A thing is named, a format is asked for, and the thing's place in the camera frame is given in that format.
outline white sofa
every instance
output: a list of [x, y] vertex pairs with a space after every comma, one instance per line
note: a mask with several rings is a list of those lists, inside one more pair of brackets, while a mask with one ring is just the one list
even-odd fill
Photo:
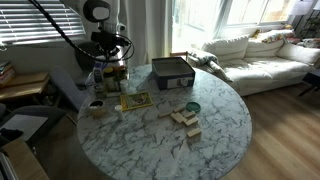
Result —
[[246, 96], [302, 82], [307, 72], [320, 65], [320, 49], [284, 40], [262, 43], [243, 36], [193, 45], [187, 61], [218, 76], [240, 96]]

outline gray box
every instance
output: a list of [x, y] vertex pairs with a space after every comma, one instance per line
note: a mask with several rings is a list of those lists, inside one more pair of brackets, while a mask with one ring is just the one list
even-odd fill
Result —
[[196, 75], [181, 57], [152, 59], [152, 72], [160, 90], [193, 86]]

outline white marble table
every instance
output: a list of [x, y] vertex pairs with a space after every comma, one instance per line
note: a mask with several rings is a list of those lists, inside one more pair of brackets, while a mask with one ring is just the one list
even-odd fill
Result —
[[[88, 158], [114, 179], [217, 179], [242, 158], [251, 140], [248, 109], [226, 83], [196, 69], [193, 87], [159, 91], [145, 65], [130, 71], [131, 93], [148, 91], [154, 105], [125, 111], [119, 121], [113, 108], [119, 98], [108, 98], [108, 113], [93, 119], [85, 100], [78, 115], [78, 137]], [[187, 127], [158, 112], [187, 102], [198, 102], [200, 122]], [[200, 127], [200, 136], [186, 132]]]

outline wooden block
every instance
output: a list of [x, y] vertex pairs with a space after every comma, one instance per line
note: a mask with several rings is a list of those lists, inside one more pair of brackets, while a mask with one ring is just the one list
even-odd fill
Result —
[[191, 124], [198, 122], [198, 120], [199, 120], [199, 118], [194, 117], [194, 118], [192, 118], [192, 119], [190, 119], [189, 121], [186, 121], [186, 122], [184, 122], [184, 123], [185, 123], [187, 126], [190, 126]]
[[177, 118], [180, 119], [181, 122], [186, 122], [188, 121], [188, 119], [186, 119], [185, 117], [182, 116], [182, 114], [180, 113], [176, 113]]
[[176, 120], [177, 122], [179, 122], [179, 123], [182, 122], [182, 120], [181, 120], [180, 118], [178, 118], [175, 113], [170, 114], [170, 116], [171, 116], [174, 120]]
[[171, 113], [172, 111], [164, 111], [164, 112], [160, 112], [158, 116], [159, 118], [163, 118], [163, 117], [169, 116]]
[[184, 109], [184, 105], [177, 106], [173, 109], [173, 112], [177, 113]]
[[189, 117], [191, 117], [191, 116], [193, 116], [193, 115], [195, 115], [196, 113], [194, 112], [194, 111], [191, 111], [191, 112], [187, 112], [187, 113], [185, 113], [183, 116], [185, 117], [185, 118], [189, 118]]
[[199, 134], [199, 133], [201, 133], [201, 129], [200, 129], [200, 128], [197, 128], [197, 129], [193, 129], [193, 130], [187, 132], [187, 135], [188, 135], [189, 137], [192, 137], [192, 136], [195, 136], [195, 135], [197, 135], [197, 134]]

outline wooden floor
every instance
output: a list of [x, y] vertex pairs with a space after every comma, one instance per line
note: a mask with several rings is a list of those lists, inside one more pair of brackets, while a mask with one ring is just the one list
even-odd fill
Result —
[[[300, 84], [243, 98], [252, 117], [251, 144], [239, 165], [222, 179], [320, 179], [320, 91], [298, 97], [306, 87]], [[37, 149], [53, 180], [109, 179], [87, 159], [76, 128], [67, 119]]]

